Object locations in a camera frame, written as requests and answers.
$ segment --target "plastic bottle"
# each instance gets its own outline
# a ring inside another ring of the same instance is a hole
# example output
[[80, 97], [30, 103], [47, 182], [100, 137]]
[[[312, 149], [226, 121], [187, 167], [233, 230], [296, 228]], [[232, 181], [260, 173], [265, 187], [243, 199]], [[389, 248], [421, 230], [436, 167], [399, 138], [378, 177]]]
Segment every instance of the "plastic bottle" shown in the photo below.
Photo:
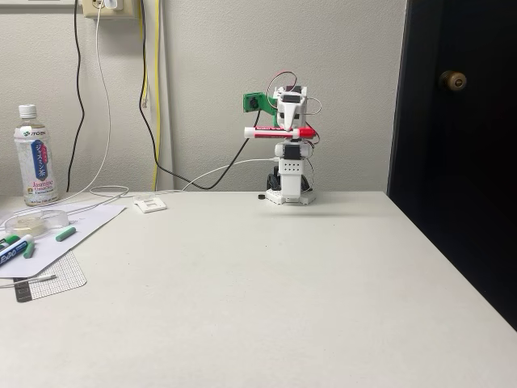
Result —
[[20, 105], [22, 123], [15, 129], [15, 144], [22, 171], [23, 198], [29, 206], [47, 204], [59, 198], [50, 151], [50, 136], [36, 120], [35, 105]]

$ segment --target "door frame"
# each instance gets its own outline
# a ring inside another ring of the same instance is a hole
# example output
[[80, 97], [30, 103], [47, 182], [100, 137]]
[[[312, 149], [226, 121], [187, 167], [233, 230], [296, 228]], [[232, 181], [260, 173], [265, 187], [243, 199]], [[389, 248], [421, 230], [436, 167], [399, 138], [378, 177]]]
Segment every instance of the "door frame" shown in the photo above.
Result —
[[387, 193], [419, 219], [444, 0], [408, 0]]

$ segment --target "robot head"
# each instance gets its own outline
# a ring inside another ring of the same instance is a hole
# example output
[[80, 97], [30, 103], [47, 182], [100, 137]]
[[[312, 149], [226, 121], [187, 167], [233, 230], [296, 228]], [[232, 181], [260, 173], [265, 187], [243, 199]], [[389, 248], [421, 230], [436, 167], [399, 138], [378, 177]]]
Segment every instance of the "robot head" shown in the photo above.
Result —
[[305, 127], [305, 113], [307, 111], [307, 87], [286, 86], [275, 89], [276, 120], [279, 126], [286, 131]]

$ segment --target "blue label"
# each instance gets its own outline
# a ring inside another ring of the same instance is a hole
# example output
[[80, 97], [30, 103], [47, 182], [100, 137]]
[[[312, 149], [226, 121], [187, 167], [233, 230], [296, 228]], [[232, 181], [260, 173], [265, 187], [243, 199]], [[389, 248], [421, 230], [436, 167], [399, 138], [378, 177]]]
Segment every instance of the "blue label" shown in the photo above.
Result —
[[22, 253], [23, 251], [25, 251], [25, 248], [27, 248], [27, 245], [29, 245], [28, 242], [23, 241], [20, 244], [18, 244], [16, 247], [9, 250], [5, 255], [2, 255], [2, 257], [0, 257], [0, 265], [4, 264], [7, 260], [15, 257], [18, 253]]
[[48, 155], [47, 155], [47, 147], [41, 140], [35, 140], [31, 144], [32, 148], [32, 158], [34, 159], [34, 170], [36, 173], [36, 178], [40, 181], [44, 181], [48, 176]]

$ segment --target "cutting mat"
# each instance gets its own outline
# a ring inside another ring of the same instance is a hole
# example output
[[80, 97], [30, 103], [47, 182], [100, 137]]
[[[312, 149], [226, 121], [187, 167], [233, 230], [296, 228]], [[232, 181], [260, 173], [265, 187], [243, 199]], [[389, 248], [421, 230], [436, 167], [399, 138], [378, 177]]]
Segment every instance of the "cutting mat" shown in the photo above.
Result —
[[[20, 303], [34, 301], [41, 297], [47, 297], [55, 293], [62, 293], [70, 289], [76, 289], [86, 284], [86, 278], [75, 259], [74, 253], [68, 251], [60, 259], [49, 265], [37, 276], [56, 275], [56, 279], [22, 283], [15, 286], [16, 300]], [[13, 281], [26, 278], [15, 278]]]

